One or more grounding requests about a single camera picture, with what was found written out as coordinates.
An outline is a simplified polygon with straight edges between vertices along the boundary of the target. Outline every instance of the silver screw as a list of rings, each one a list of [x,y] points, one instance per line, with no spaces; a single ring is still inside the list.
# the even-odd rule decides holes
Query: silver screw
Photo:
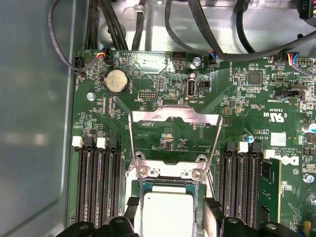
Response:
[[[195,57],[195,58],[193,58],[193,60],[192,60],[192,64],[193,64],[194,66],[196,66],[196,67],[199,67],[199,66],[201,66],[201,64],[202,64],[202,59],[199,58],[199,57]]]
[[[268,223],[266,226],[267,226],[267,228],[269,228],[271,230],[276,230],[277,229],[277,227],[274,224],[271,224],[271,223]]]
[[[229,218],[228,221],[233,224],[236,224],[238,222],[238,220],[236,220],[235,218]]]
[[[305,183],[311,184],[312,182],[314,182],[315,178],[312,174],[305,174],[303,180]]]
[[[195,78],[195,77],[196,77],[196,74],[195,74],[195,73],[190,73],[189,77],[190,77],[190,78]]]
[[[202,174],[201,174],[201,172],[198,171],[198,170],[193,170],[193,171],[192,171],[192,177],[193,177],[195,180],[201,180]]]
[[[87,99],[88,99],[89,101],[94,101],[94,100],[95,100],[95,94],[94,94],[93,92],[89,92],[89,93],[87,94]]]
[[[148,172],[147,172],[147,169],[145,167],[140,167],[139,170],[138,170],[138,175],[140,177],[145,177],[147,176]]]
[[[311,204],[316,206],[316,197],[312,197],[311,199]]]
[[[88,229],[88,228],[89,228],[88,225],[83,225],[83,226],[80,226],[80,227],[79,227],[79,229],[81,229],[81,230]]]

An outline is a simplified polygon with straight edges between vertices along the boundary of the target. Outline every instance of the green circuit board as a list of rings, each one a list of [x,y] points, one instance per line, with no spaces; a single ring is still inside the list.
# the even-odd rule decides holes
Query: green circuit board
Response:
[[[96,54],[97,51],[81,51],[80,57],[88,62]],[[99,60],[85,76],[76,75],[73,136],[94,141],[104,137],[107,144],[115,139],[120,168],[116,176],[112,175],[115,161],[109,161],[113,164],[108,164],[109,174],[106,174],[108,183],[116,181],[116,190],[108,188],[108,195],[117,193],[116,201],[108,200],[108,203],[116,202],[114,214],[122,215],[125,207],[124,171],[132,157],[128,114],[155,111],[165,105],[186,105],[199,114],[223,118],[211,164],[217,198],[220,200],[223,192],[220,191],[223,182],[220,165],[221,159],[227,156],[228,142],[235,142],[236,151],[232,154],[239,158],[238,143],[245,134],[253,136],[254,143],[262,148],[257,153],[260,159],[254,180],[258,192],[255,225],[269,220],[311,236],[315,234],[316,181],[308,183],[306,177],[316,177],[316,139],[314,134],[302,131],[303,124],[313,123],[316,118],[315,78],[295,71],[286,62],[272,63],[270,58],[244,63],[216,60],[210,65],[207,58],[200,57],[202,65],[192,68],[192,60],[197,55],[190,53],[112,51],[111,55],[112,65]],[[297,65],[316,73],[316,59],[299,57]],[[103,76],[113,69],[122,70],[129,79],[129,88],[119,95],[110,93],[103,81]],[[188,95],[188,78],[192,73],[194,90]],[[95,95],[93,101],[87,99],[90,92]],[[143,152],[146,159],[172,164],[195,161],[200,154],[208,156],[215,133],[213,126],[184,123],[180,118],[166,122],[143,121],[133,128],[137,151]],[[71,160],[69,223],[76,217],[80,196],[86,195],[77,193],[80,174],[85,173],[80,171],[80,152],[74,150]],[[95,169],[100,173],[102,167]],[[99,182],[100,178],[91,184],[94,190],[98,189]],[[102,191],[97,192],[91,198],[93,202],[97,197],[102,201],[102,195]],[[234,202],[234,198],[229,198],[229,203]],[[94,212],[104,215],[99,208]],[[240,217],[237,212],[236,206],[224,207],[224,214]],[[89,219],[87,214],[77,216],[77,220],[100,221]]]

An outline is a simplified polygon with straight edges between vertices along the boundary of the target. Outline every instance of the metal panel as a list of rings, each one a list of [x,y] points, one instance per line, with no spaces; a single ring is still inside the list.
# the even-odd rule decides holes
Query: metal panel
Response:
[[[1,1],[0,236],[50,237],[66,224],[65,135],[73,77],[49,38],[46,16],[51,2]],[[77,8],[81,10],[74,25]],[[76,0],[62,0],[56,7],[55,30],[65,55],[74,43],[71,36],[81,45],[83,9]]]
[[[135,34],[136,13],[133,6],[139,0],[119,0],[114,3],[119,21],[126,28],[129,47]],[[165,0],[148,0],[146,21],[141,50],[169,51],[183,50],[169,37],[164,27]],[[245,53],[236,33],[233,7],[235,0],[201,0],[210,27],[222,50],[226,53]],[[101,43],[111,42],[104,17],[100,15],[99,39]],[[170,25],[177,36],[197,49],[209,50],[185,2],[172,2]],[[299,19],[297,10],[289,0],[253,0],[244,14],[244,30],[255,50],[265,50],[297,39],[298,34],[306,35],[314,27]],[[314,55],[316,42],[311,41],[295,49],[301,55]]]

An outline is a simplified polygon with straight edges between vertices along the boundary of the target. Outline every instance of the ram slot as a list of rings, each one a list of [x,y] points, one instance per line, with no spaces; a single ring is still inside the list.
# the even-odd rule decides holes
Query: ram slot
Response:
[[[100,211],[100,182],[101,182],[101,162],[102,151],[94,153],[93,157],[93,182],[92,182],[92,209],[91,222],[95,227],[100,227],[99,211]]]
[[[93,183],[93,149],[88,148],[85,156],[85,193],[84,193],[84,221],[91,222],[92,183]]]
[[[111,155],[113,157],[113,181],[111,198],[111,215],[119,215],[120,181],[121,181],[121,158],[117,152]]]
[[[224,187],[225,187],[225,152],[221,151],[221,156],[218,164],[219,176],[218,176],[218,200],[222,205],[222,211],[224,209]]]
[[[235,189],[236,189],[236,157],[233,153],[227,153],[225,158],[225,194],[224,194],[224,215],[234,216],[235,214]]]
[[[246,219],[247,208],[247,183],[248,183],[248,159],[246,154],[242,153],[237,158],[237,174],[236,174],[236,207],[235,217],[242,220]]]
[[[85,170],[83,168],[83,162],[85,157],[85,151],[79,151],[79,163],[78,163],[78,185],[77,185],[77,206],[76,206],[76,222],[79,222],[82,219],[84,204],[83,204],[83,197],[84,197],[84,177],[85,177]]]
[[[248,192],[247,192],[247,218],[246,223],[257,228],[258,184],[260,160],[252,154],[248,164]]]
[[[110,191],[110,167],[111,167],[111,163],[110,163],[110,154],[109,153],[105,153],[104,158],[103,158],[103,162],[102,162],[102,175],[101,175],[101,203],[102,203],[102,207],[100,208],[100,210],[102,210],[100,212],[100,218],[101,218],[101,223],[103,224],[106,219],[109,217],[109,191]]]

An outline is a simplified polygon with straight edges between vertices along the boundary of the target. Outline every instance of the black cable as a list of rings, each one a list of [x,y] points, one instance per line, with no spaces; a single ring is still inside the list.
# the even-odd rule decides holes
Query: black cable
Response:
[[[89,0],[88,5],[88,13],[87,13],[87,25],[85,31],[85,41],[84,41],[84,48],[91,49],[91,20],[92,20],[92,0]]]
[[[145,6],[146,0],[140,0],[138,4]],[[145,16],[142,12],[137,13],[136,30],[132,43],[132,50],[139,50],[140,40],[144,29],[144,17]]]
[[[242,44],[242,46],[246,49],[248,53],[254,53],[255,50],[251,47],[250,43],[248,42],[245,32],[243,30],[243,11],[240,10],[236,14],[236,29],[238,38]]]
[[[187,44],[185,44],[183,41],[181,41],[177,35],[174,33],[174,31],[172,30],[171,28],[171,25],[170,25],[170,15],[171,15],[171,2],[172,0],[167,0],[166,1],[166,7],[165,7],[165,10],[164,10],[164,24],[165,24],[165,27],[166,27],[166,30],[170,36],[170,38],[179,46],[185,48],[187,51],[190,51],[190,52],[193,52],[193,53],[196,53],[196,54],[199,54],[199,55],[205,55],[205,56],[208,56],[208,53],[205,53],[205,51],[199,51],[195,48],[192,48],[190,46],[188,46]]]
[[[108,13],[107,8],[104,5],[103,0],[99,0],[99,5],[100,5],[101,10],[103,12],[105,21],[106,21],[106,23],[108,25],[109,33],[111,35],[111,38],[112,38],[112,41],[113,41],[113,44],[114,44],[114,48],[120,50],[120,49],[122,49],[122,47],[121,47],[121,44],[119,43],[118,35],[117,35],[116,31],[115,31],[115,28],[113,26],[112,20],[110,18],[110,15]]]
[[[99,0],[93,1],[91,17],[91,49],[98,49]]]
[[[113,25],[114,25],[114,28],[115,28],[116,33],[118,35],[118,39],[120,41],[122,49],[123,50],[128,50],[127,43],[126,43],[126,40],[125,40],[125,36],[123,34],[122,27],[120,26],[118,17],[115,14],[112,5],[110,4],[109,0],[103,0],[103,2],[104,2],[104,5],[105,5],[105,7],[106,7],[106,9],[107,9],[107,11],[109,13],[109,16],[110,16],[112,22],[113,22]]]
[[[54,9],[56,7],[56,5],[59,3],[60,0],[54,0],[52,2],[52,4],[49,7],[49,12],[48,12],[48,17],[47,17],[47,23],[48,23],[48,30],[49,30],[49,34],[50,34],[50,38],[51,41],[53,43],[53,46],[58,54],[58,57],[71,69],[78,71],[78,72],[85,72],[87,71],[89,68],[91,68],[96,62],[97,62],[97,58],[93,58],[85,67],[83,68],[78,68],[73,66],[70,62],[68,62],[68,60],[65,58],[63,52],[61,51],[58,42],[57,42],[57,38],[55,35],[55,31],[54,31],[54,25],[53,25],[53,13],[54,13]]]
[[[203,12],[202,6],[198,0],[188,0],[189,6],[194,17],[194,20],[202,33],[205,40],[208,44],[212,47],[212,49],[216,52],[217,56],[224,61],[231,61],[231,62],[242,62],[242,61],[249,61],[254,60],[261,57],[269,57],[278,55],[281,52],[286,52],[292,48],[296,48],[316,37],[316,31],[305,35],[299,39],[296,39],[290,43],[268,49],[265,51],[257,52],[257,53],[249,53],[249,54],[227,54],[222,51],[220,46],[218,45],[215,36],[213,35],[205,14]]]

